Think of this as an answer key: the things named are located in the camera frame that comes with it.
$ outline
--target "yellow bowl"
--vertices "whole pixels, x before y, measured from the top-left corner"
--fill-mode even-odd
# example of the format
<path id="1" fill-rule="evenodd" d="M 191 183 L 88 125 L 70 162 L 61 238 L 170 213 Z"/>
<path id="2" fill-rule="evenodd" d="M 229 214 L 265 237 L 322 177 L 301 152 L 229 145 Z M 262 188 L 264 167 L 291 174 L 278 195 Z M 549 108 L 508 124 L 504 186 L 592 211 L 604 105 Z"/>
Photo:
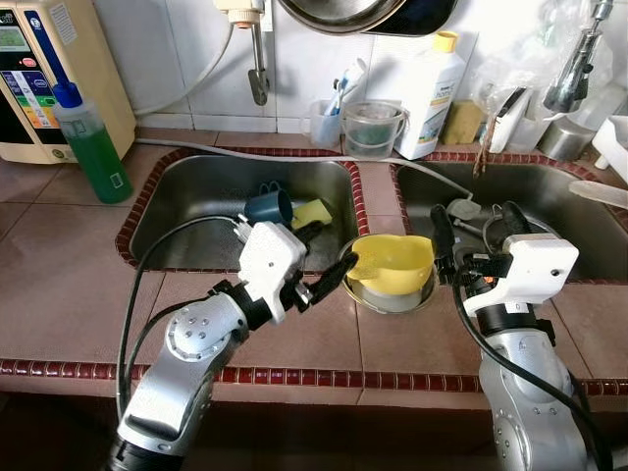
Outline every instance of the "yellow bowl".
<path id="1" fill-rule="evenodd" d="M 432 241 L 418 235 L 368 235 L 351 249 L 359 259 L 346 275 L 382 294 L 418 291 L 430 278 L 434 265 Z"/>

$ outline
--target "sink basin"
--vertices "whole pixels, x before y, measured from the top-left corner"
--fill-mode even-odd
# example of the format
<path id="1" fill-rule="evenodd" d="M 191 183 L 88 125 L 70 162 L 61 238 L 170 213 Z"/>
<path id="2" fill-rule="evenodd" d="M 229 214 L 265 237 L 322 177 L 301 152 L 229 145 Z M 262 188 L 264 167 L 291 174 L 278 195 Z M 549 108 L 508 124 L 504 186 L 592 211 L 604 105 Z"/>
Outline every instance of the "sink basin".
<path id="1" fill-rule="evenodd" d="M 469 163 L 426 162 L 474 193 L 482 213 L 468 224 L 482 229 L 492 216 L 492 205 L 515 201 L 528 217 L 553 228 L 580 250 L 570 280 L 628 281 L 628 233 L 601 203 L 577 196 L 568 190 L 578 180 L 569 173 L 541 165 L 491 164 L 487 172 L 473 179 Z M 432 236 L 430 209 L 441 203 L 447 207 L 455 198 L 464 198 L 456 189 L 409 168 L 397 172 L 401 197 L 405 203 L 412 231 Z M 454 228 L 460 243 L 484 249 L 482 238 Z"/>
<path id="2" fill-rule="evenodd" d="M 310 242 L 305 270 L 323 271 L 358 230 L 349 171 L 334 162 L 285 163 L 220 155 L 186 157 L 166 168 L 131 237 L 131 256 L 139 260 L 162 234 L 205 215 L 236 216 L 259 194 L 262 183 L 276 181 L 294 206 L 322 199 L 333 216 L 330 225 Z M 151 269 L 238 269 L 242 244 L 233 226 L 211 221 L 193 226 L 151 257 Z"/>

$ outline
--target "green liquid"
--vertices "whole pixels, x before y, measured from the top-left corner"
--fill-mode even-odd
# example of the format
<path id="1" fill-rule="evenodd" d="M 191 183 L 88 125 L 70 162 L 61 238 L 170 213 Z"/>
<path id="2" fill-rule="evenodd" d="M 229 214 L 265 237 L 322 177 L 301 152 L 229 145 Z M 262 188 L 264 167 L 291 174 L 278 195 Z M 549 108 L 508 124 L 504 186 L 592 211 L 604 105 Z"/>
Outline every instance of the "green liquid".
<path id="1" fill-rule="evenodd" d="M 67 141 L 100 201 L 114 204 L 131 196 L 131 182 L 106 129 Z"/>

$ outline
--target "brown tile countertop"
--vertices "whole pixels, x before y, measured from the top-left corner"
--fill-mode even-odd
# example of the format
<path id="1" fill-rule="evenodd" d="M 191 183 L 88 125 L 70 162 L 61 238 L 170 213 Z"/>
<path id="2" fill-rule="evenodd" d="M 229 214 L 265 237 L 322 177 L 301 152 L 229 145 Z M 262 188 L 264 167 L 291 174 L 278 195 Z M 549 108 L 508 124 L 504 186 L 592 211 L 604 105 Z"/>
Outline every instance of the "brown tile countertop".
<path id="1" fill-rule="evenodd" d="M 310 148 L 300 135 L 144 130 L 218 146 Z M 135 195 L 99 203 L 76 166 L 0 159 L 0 391 L 113 395 L 113 364 L 133 268 L 114 239 L 156 162 L 172 147 L 136 145 L 125 159 Z M 466 147 L 445 149 L 468 152 Z M 371 233 L 405 234 L 388 164 L 360 163 Z M 131 336 L 152 313 L 204 294 L 223 278 L 148 273 Z M 628 288 L 568 285 L 541 314 L 556 350 L 600 409 L 628 410 Z M 139 354 L 145 371 L 163 327 Z M 412 315 L 383 316 L 338 289 L 303 315 L 266 325 L 236 352 L 216 400 L 488 408 L 480 355 L 449 289 Z"/>

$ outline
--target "red tile edging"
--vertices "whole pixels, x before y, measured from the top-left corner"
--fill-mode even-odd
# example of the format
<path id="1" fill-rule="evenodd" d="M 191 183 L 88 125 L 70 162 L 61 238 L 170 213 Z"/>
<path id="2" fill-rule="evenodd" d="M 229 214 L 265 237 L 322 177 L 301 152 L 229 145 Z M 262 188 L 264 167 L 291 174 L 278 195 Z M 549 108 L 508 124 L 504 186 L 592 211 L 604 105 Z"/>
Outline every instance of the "red tile edging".
<path id="1" fill-rule="evenodd" d="M 149 365 L 135 365 L 133 378 L 140 379 L 148 367 Z M 113 363 L 0 359 L 0 376 L 113 381 L 116 378 L 116 365 Z M 482 392 L 478 376 L 432 373 L 228 366 L 216 375 L 214 381 L 224 384 L 266 386 L 312 386 L 440 393 Z M 628 396 L 628 378 L 581 380 L 581 384 L 588 396 Z"/>
<path id="2" fill-rule="evenodd" d="M 270 157 L 331 157 L 340 156 L 337 152 L 331 150 L 319 150 L 319 149 L 281 149 L 281 148 L 265 148 L 265 147 L 221 147 L 223 149 L 231 150 L 234 152 L 243 152 L 257 155 L 267 155 Z M 157 183 L 161 179 L 165 170 L 175 162 L 178 162 L 185 157 L 197 155 L 198 150 L 191 148 L 181 148 L 175 150 L 157 162 L 150 175 L 146 179 L 144 187 L 142 188 L 137 200 L 133 204 L 127 219 L 124 221 L 118 235 L 116 236 L 116 249 L 120 256 L 132 267 L 137 267 L 138 261 L 131 255 L 131 237 L 137 229 L 139 220 L 144 213 L 148 201 L 150 200 Z M 353 204 L 355 206 L 356 222 L 358 234 L 361 236 L 369 234 L 368 219 L 366 217 L 366 211 L 364 206 L 364 192 L 362 189 L 362 180 L 360 179 L 360 172 L 357 165 L 353 162 L 338 162 L 345 167 L 351 177 L 351 189 L 353 192 Z M 187 273 L 218 273 L 226 274 L 229 270 L 220 269 L 164 269 L 163 272 L 187 272 Z"/>
<path id="3" fill-rule="evenodd" d="M 424 162 L 458 162 L 458 163 L 474 163 L 476 154 L 468 152 L 434 152 L 427 155 Z M 510 165 L 547 165 L 549 167 L 555 167 L 558 170 L 562 170 L 568 174 L 580 180 L 588 180 L 591 182 L 601 183 L 600 179 L 590 172 L 588 169 L 581 167 L 573 162 L 557 162 L 544 155 L 539 154 L 492 154 L 487 158 L 487 164 L 510 164 Z M 392 183 L 394 185 L 394 192 L 396 194 L 397 204 L 401 211 L 401 219 L 403 220 L 403 227 L 405 233 L 408 235 L 413 234 L 412 226 L 410 225 L 410 218 L 405 206 L 405 201 L 401 195 L 401 188 L 399 187 L 399 181 L 397 178 L 397 170 L 400 166 L 397 164 L 390 165 L 390 172 L 392 177 Z M 626 232 L 628 232 L 628 211 L 625 209 L 617 208 L 615 206 L 608 206 L 606 208 L 615 216 L 619 224 Z M 609 285 L 609 286 L 626 286 L 627 282 L 619 280 L 570 280 L 570 285 Z"/>

